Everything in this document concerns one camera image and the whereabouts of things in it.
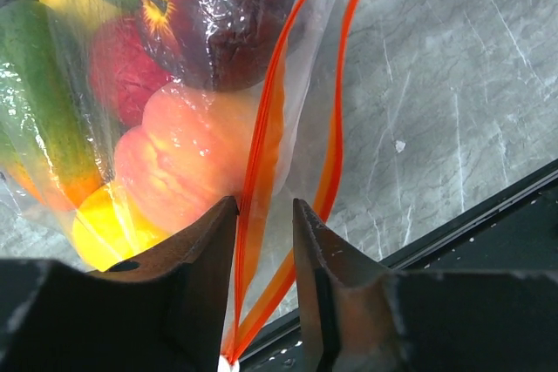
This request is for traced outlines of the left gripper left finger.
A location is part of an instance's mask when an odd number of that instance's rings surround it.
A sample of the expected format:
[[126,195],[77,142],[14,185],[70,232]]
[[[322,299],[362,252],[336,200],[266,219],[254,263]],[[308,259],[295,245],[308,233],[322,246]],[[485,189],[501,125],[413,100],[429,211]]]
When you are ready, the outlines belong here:
[[236,218],[224,198],[103,273],[2,260],[2,370],[217,370]]

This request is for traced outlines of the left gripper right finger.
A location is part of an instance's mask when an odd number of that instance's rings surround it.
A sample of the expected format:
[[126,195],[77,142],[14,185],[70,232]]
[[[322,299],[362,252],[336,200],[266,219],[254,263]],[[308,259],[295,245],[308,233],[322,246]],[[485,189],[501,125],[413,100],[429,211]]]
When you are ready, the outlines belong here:
[[554,371],[553,270],[395,270],[293,202],[308,371]]

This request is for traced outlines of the fake orange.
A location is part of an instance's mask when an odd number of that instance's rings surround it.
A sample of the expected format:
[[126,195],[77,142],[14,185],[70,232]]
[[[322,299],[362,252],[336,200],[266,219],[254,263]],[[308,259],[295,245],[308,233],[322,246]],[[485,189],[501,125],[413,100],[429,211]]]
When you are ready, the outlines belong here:
[[125,188],[111,181],[80,205],[71,228],[71,243],[90,267],[105,272],[167,239],[140,212]]

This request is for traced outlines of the fake peach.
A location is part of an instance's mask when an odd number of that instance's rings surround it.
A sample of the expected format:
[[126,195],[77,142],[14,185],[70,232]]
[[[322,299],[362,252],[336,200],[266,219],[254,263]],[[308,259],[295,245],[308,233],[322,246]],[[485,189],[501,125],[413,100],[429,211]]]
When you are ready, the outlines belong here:
[[116,146],[117,181],[145,218],[179,232],[221,198],[240,197],[258,107],[251,91],[164,85]]

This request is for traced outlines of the green fake mango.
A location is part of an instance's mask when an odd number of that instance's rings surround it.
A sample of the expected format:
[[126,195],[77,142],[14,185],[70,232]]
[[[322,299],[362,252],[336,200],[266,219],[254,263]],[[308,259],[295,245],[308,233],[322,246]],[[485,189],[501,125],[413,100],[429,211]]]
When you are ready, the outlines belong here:
[[1,168],[40,203],[71,211],[101,187],[84,59],[64,19],[34,0],[1,9]]

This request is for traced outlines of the clear zip top bag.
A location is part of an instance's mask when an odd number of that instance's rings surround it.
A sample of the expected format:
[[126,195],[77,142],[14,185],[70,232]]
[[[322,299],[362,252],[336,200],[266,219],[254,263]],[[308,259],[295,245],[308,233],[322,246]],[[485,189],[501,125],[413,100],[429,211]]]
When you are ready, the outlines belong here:
[[236,371],[295,281],[263,284],[293,158],[330,214],[345,0],[324,152],[297,137],[337,0],[1,0],[1,202],[87,272],[1,262],[4,371]]

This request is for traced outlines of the red fake strawberry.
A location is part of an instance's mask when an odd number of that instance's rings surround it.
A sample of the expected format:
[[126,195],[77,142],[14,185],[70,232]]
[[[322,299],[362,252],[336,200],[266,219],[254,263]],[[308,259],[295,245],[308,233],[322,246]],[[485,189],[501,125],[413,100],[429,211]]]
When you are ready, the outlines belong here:
[[124,15],[94,33],[88,80],[96,99],[122,124],[134,127],[141,123],[149,98],[174,78],[144,50],[135,18]]

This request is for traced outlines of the dark red fake apple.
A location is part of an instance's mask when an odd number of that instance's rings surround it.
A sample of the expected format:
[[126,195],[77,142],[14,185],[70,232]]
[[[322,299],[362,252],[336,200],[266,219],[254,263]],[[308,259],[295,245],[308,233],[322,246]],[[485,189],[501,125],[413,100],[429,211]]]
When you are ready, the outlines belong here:
[[295,0],[139,0],[146,53],[185,85],[240,91],[265,78]]

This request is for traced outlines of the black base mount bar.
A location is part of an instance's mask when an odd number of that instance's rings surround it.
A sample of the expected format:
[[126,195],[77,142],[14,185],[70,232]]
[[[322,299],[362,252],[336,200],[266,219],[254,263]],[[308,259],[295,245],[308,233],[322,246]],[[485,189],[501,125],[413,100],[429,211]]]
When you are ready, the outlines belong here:
[[[553,270],[557,274],[557,166],[549,164],[423,238],[378,261],[395,270]],[[308,371],[299,307],[263,329],[243,371]]]

